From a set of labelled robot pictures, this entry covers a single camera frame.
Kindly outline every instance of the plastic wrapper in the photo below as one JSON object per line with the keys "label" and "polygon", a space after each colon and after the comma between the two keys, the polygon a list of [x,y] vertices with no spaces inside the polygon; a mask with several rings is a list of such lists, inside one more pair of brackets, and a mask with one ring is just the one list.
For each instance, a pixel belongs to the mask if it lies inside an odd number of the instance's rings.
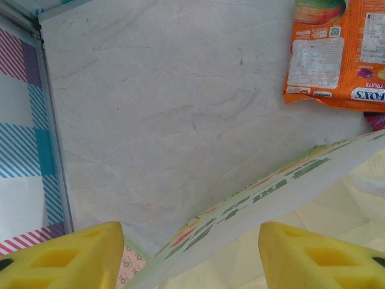
{"label": "plastic wrapper", "polygon": [[384,85],[384,1],[297,1],[286,103],[385,112]]}

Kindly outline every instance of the white marble floor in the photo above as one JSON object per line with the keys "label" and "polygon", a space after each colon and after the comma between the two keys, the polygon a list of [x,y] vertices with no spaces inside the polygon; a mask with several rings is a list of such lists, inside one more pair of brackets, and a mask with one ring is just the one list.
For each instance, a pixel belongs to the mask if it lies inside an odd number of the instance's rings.
{"label": "white marble floor", "polygon": [[285,105],[294,0],[92,0],[42,23],[78,226],[153,255],[193,215],[362,114]]}

